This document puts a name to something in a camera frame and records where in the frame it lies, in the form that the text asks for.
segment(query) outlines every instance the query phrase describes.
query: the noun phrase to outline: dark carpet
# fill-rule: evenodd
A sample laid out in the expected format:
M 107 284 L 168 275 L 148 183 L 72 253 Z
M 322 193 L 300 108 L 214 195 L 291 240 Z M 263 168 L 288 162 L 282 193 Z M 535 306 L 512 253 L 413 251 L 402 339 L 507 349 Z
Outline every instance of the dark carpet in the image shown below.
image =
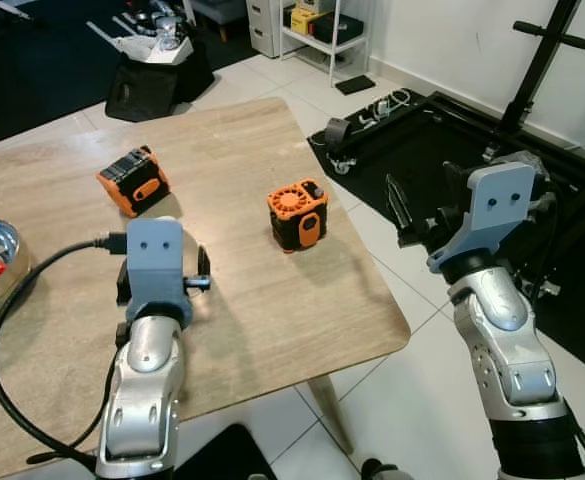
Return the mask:
M 359 128 L 357 117 L 357 113 L 346 117 L 354 122 L 354 131 Z M 431 217 L 437 207 L 453 203 L 443 162 L 463 168 L 482 165 L 486 145 L 485 138 L 460 134 L 453 125 L 432 122 L 423 115 L 397 129 L 386 129 L 373 142 L 353 147 L 352 153 L 363 160 L 362 166 L 343 176 L 334 172 L 325 156 L 322 132 L 309 137 L 308 142 L 329 177 L 388 220 L 392 218 L 385 203 L 386 174 L 400 180 L 415 218 Z M 508 244 L 509 240 L 502 251 L 515 242 Z M 548 279 L 561 286 L 561 294 L 538 300 L 537 327 L 585 363 L 585 235 L 553 267 Z
M 0 13 L 0 140 L 105 100 L 119 53 L 90 30 L 126 35 L 111 21 L 121 0 L 38 0 L 20 7 L 37 25 Z M 221 42 L 215 26 L 199 26 L 210 67 L 255 55 L 247 21 L 229 26 Z
M 174 472 L 174 480 L 248 480 L 253 474 L 276 480 L 250 432 L 230 425 Z

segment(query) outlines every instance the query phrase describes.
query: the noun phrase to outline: yellow box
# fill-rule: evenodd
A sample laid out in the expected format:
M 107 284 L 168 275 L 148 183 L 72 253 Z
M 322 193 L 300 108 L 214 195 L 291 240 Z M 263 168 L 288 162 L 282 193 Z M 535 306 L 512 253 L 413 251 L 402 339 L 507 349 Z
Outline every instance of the yellow box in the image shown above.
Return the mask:
M 308 29 L 309 23 L 327 13 L 329 12 L 314 13 L 310 10 L 296 7 L 294 10 L 292 10 L 290 28 L 293 32 L 300 33 L 302 35 L 308 35 L 310 33 Z

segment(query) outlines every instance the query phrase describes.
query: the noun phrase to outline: orange power tool battery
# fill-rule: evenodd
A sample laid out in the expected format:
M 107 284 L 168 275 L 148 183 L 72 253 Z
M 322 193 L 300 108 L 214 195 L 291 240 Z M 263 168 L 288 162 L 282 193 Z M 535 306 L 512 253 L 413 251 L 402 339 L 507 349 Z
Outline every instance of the orange power tool battery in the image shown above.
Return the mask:
M 97 173 L 96 178 L 123 212 L 136 217 L 170 193 L 159 162 L 143 145 Z
M 328 194 L 311 178 L 268 195 L 272 233 L 286 253 L 314 245 L 327 231 Z

